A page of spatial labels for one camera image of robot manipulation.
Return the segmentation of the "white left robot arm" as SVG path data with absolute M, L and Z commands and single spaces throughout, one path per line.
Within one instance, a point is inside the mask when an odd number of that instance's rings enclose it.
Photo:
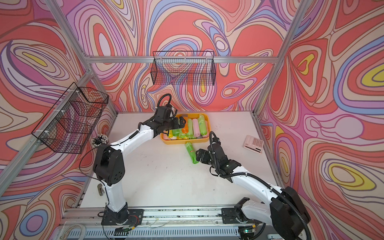
M 157 107 L 155 114 L 126 137 L 110 144 L 98 146 L 93 172 L 104 186 L 108 203 L 103 214 L 102 225 L 126 225 L 129 219 L 140 223 L 138 214 L 131 214 L 124 198 L 122 179 L 125 175 L 124 157 L 156 136 L 170 130 L 182 129 L 187 124 L 184 117 L 177 117 L 177 111 L 170 104 Z

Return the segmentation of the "yellow plastic storage box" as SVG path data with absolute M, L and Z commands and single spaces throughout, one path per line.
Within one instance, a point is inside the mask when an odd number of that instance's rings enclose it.
M 199 114 L 203 114 L 205 116 L 206 125 L 207 125 L 207 131 L 208 131 L 206 136 L 203 136 L 201 138 L 196 138 L 196 139 L 185 139 L 185 140 L 178 140 L 178 139 L 171 140 L 168 137 L 168 140 L 165 141 L 163 139 L 163 134 L 161 134 L 161 140 L 163 141 L 163 143 L 166 144 L 166 145 L 183 145 L 186 142 L 191 142 L 191 143 L 205 143 L 205 142 L 208 142 L 209 141 L 209 132 L 212 130 L 211 129 L 211 123 L 210 123 L 209 116 L 207 114 L 204 114 L 204 113 L 193 113 L 193 114 L 187 114 L 187 117 L 191 118 L 191 119 L 198 119 Z

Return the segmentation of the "orange trash bag roll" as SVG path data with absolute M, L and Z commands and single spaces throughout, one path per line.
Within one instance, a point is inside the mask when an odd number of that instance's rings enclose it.
M 183 134 L 186 135 L 189 132 L 189 128 L 188 127 L 184 127 L 184 128 L 181 129 L 181 131 L 182 131 Z

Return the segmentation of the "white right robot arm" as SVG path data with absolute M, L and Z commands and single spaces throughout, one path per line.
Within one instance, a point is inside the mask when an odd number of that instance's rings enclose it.
M 274 186 L 250 173 L 239 162 L 229 159 L 219 143 L 211 144 L 207 150 L 199 149 L 196 155 L 198 162 L 215 170 L 214 177 L 240 186 L 261 200 L 256 203 L 242 198 L 228 215 L 230 218 L 240 223 L 256 221 L 271 225 L 284 240 L 298 240 L 302 232 L 307 240 L 312 239 L 311 218 L 293 188 Z

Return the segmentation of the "light green roll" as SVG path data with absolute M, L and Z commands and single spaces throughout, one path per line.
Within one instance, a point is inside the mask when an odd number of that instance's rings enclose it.
M 187 137 L 189 139 L 194 137 L 194 130 L 193 130 L 193 120 L 188 118 L 188 132 L 187 132 Z

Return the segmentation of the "large green trash bag roll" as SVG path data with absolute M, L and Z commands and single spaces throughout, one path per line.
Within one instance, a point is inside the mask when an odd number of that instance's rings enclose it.
M 200 130 L 201 135 L 206 136 L 208 131 L 207 131 L 205 116 L 203 114 L 199 114 L 198 124 L 199 124 L 199 130 Z

